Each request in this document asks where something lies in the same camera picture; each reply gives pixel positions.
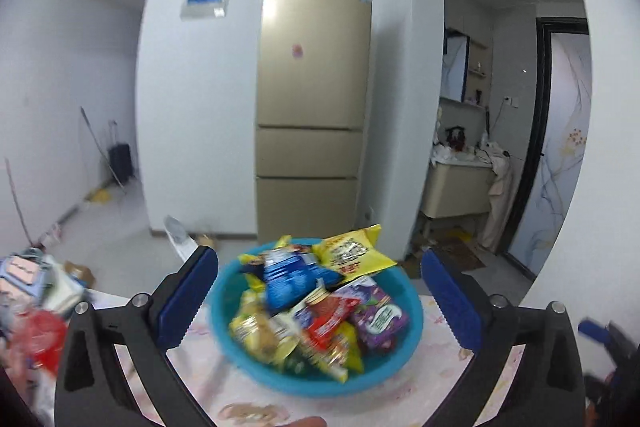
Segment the person's left hand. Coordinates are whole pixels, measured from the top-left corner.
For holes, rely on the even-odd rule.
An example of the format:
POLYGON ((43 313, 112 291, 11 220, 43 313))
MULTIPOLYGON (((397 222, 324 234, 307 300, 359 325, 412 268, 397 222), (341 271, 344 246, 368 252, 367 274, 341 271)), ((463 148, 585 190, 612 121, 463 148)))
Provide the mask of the person's left hand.
POLYGON ((296 419, 296 421, 290 421, 280 427, 326 427, 327 425, 326 421, 320 416, 308 416, 296 419))

